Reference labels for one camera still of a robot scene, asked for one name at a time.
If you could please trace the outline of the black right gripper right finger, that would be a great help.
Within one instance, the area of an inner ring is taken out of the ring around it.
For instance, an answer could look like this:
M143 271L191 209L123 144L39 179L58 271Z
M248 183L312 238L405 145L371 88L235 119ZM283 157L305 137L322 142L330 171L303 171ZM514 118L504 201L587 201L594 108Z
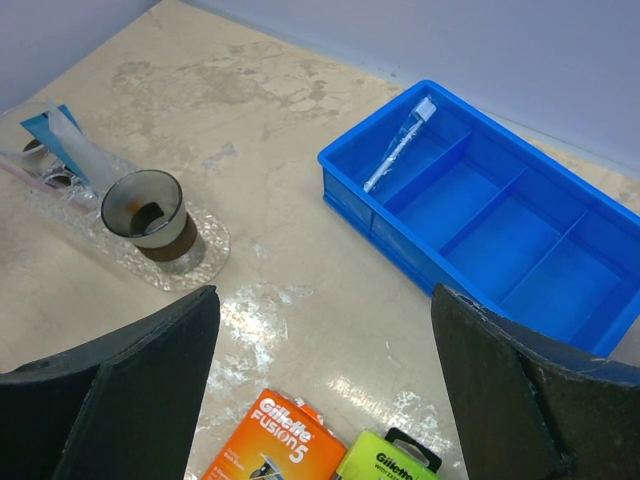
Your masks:
M639 370L435 286L432 327L471 479L636 479Z

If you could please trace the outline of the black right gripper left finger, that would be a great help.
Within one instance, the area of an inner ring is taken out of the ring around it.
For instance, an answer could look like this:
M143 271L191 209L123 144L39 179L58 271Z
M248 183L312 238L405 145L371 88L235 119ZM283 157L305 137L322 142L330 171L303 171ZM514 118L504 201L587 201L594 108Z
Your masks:
M2 478L183 478L219 326L208 285L2 374Z

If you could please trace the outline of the white toothpaste tube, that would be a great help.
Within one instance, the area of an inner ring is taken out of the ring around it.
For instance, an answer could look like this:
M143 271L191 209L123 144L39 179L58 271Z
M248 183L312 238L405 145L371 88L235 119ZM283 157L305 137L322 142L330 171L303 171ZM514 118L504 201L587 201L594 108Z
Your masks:
M50 131L92 189L99 195L106 194L118 180L107 158L50 98L47 99L47 106Z

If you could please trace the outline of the pink toothbrush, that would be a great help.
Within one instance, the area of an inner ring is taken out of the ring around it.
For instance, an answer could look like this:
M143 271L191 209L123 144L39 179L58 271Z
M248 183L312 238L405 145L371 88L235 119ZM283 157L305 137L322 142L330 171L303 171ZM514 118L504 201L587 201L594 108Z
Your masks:
M1 168L32 190L64 200L84 213L99 207L98 196L47 149L19 157L1 157Z

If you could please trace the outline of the light blue toothpaste tube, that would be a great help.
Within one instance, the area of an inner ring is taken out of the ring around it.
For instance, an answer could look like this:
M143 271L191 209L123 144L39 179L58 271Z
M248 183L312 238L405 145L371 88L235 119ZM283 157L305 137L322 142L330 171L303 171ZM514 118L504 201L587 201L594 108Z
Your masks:
M88 179L83 160L78 163L78 159L87 152L88 140L66 105L27 118L20 125L73 174L82 180Z

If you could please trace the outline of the blue toothbrush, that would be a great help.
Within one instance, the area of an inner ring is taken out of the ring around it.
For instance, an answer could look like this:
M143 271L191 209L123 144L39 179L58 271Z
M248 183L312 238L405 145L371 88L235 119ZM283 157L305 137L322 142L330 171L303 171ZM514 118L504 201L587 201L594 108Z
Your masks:
M400 132L392 140L379 166L364 182L362 188L366 193L371 192L379 181L391 170L391 167L399 158L403 150L409 145L413 138L417 135L421 127L429 121L429 119L437 111L430 96L426 96L411 111L406 125L401 128Z

